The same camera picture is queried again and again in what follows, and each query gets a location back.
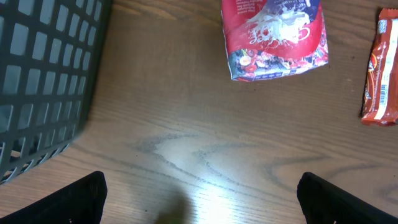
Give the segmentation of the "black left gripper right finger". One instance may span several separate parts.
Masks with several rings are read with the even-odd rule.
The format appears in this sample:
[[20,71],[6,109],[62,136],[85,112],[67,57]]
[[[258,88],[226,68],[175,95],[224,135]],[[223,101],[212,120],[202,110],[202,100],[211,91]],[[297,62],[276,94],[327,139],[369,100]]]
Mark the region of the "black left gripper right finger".
[[397,218],[311,173],[303,173],[297,198],[308,224],[397,224]]

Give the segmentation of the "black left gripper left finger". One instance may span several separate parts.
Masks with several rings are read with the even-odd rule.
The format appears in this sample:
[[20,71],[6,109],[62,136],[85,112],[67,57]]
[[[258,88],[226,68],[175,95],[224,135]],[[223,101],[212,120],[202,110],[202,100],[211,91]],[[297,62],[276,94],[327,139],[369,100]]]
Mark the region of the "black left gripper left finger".
[[95,171],[23,209],[2,217],[1,224],[99,224],[107,193],[103,172]]

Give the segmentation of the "red purple snack packet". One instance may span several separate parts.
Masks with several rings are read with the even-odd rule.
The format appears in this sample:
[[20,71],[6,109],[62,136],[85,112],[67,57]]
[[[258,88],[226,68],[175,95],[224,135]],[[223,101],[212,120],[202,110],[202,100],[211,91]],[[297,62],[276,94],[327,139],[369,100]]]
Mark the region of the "red purple snack packet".
[[328,63],[320,0],[222,0],[231,79],[272,80]]

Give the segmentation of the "orange brown snack bar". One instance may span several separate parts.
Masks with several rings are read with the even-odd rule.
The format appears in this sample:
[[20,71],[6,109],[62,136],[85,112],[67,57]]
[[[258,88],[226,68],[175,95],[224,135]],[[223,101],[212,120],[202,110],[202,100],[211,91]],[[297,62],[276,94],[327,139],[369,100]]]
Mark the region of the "orange brown snack bar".
[[397,124],[397,9],[380,12],[364,89],[365,125]]

